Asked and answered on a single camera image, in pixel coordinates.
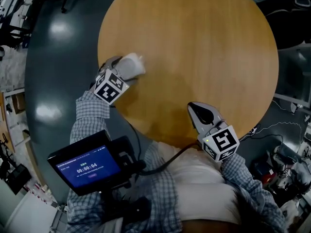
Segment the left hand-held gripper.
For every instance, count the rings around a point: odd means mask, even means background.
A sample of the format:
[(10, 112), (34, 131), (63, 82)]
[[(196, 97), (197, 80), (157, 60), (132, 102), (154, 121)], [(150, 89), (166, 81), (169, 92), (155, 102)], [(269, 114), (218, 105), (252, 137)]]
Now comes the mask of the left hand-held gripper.
[(112, 71), (112, 68), (121, 59), (122, 56), (113, 56), (107, 59), (95, 79), (93, 93), (108, 105), (112, 105), (130, 86), (138, 81), (138, 78), (124, 80)]

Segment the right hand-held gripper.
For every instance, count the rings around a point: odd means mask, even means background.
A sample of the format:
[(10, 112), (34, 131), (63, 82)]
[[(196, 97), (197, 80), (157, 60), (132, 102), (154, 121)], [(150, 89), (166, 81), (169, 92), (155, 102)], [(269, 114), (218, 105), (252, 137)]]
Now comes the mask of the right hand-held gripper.
[(215, 107), (189, 102), (187, 109), (202, 150), (215, 162), (221, 162), (237, 151), (240, 142), (234, 128), (226, 123)]

